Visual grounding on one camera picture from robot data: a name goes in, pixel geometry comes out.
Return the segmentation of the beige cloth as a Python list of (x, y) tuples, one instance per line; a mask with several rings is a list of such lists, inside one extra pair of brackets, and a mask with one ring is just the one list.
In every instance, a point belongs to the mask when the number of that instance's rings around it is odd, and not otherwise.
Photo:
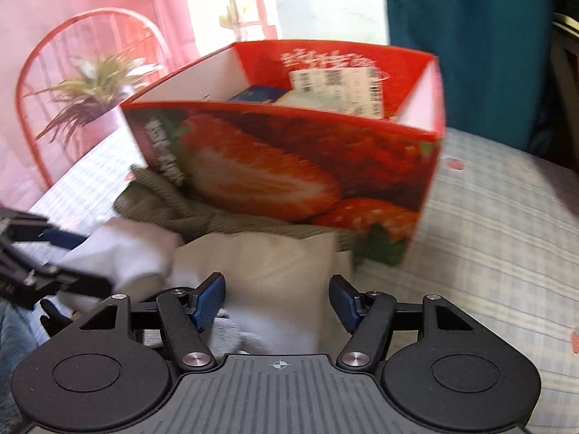
[(329, 280), (352, 274), (352, 254), (332, 233), (211, 233), (175, 251), (169, 281), (195, 287), (213, 272), (226, 278), (226, 299), (202, 338), (217, 359), (312, 354), (337, 321)]

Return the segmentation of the white cloth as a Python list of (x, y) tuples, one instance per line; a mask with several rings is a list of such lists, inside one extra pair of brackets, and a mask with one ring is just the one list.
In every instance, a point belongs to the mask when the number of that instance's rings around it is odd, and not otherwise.
[(114, 217), (95, 228), (58, 264), (108, 279), (110, 293), (143, 301), (167, 287), (182, 238), (155, 224)]

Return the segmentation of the dark blue cloth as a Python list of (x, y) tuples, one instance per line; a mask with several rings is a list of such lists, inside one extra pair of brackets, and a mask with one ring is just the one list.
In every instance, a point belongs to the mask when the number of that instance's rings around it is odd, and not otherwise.
[(230, 102), (271, 104), (282, 98), (288, 92), (287, 89), (280, 89), (266, 85), (253, 85), (244, 91), (237, 93), (229, 99)]

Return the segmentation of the olive knitted cloth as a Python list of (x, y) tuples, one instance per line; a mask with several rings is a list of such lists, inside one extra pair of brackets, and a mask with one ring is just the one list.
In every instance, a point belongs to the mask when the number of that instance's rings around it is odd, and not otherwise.
[(260, 232), (295, 239), (333, 233), (339, 251), (357, 255), (362, 251), (362, 238), (351, 230), (227, 212), (196, 198), (187, 198), (168, 179), (145, 167), (132, 166), (131, 173), (132, 181), (114, 202), (115, 212), (127, 220), (173, 231), (186, 242), (209, 233)]

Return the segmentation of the plaid bed sheet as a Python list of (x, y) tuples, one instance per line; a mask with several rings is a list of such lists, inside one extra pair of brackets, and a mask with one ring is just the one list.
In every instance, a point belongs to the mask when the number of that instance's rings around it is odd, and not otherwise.
[(578, 429), (578, 177), (506, 145), (448, 130), (416, 235), (396, 267), (341, 261), (361, 289), (447, 298), (536, 365), (529, 429)]

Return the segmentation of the red strawberry cardboard box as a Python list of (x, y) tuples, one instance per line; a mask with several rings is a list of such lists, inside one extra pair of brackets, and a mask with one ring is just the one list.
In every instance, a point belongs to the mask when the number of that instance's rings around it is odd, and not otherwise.
[[(253, 85), (288, 92), (230, 102)], [(351, 230), (399, 264), (445, 134), (436, 56), (331, 40), (236, 42), (124, 101), (148, 167), (235, 214)]]

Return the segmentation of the pink printed backdrop curtain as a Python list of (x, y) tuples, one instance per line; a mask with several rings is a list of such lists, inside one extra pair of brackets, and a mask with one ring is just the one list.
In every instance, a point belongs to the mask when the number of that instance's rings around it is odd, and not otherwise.
[(263, 0), (1, 0), (1, 202), (25, 209), (119, 123), (139, 88), (194, 60), (200, 14), (275, 36)]

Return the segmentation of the teal curtain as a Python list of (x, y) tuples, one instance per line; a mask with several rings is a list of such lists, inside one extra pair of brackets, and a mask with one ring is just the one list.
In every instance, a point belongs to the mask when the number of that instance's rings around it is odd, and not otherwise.
[(448, 126), (526, 149), (551, 0), (386, 0), (386, 7), (393, 45), (438, 57)]

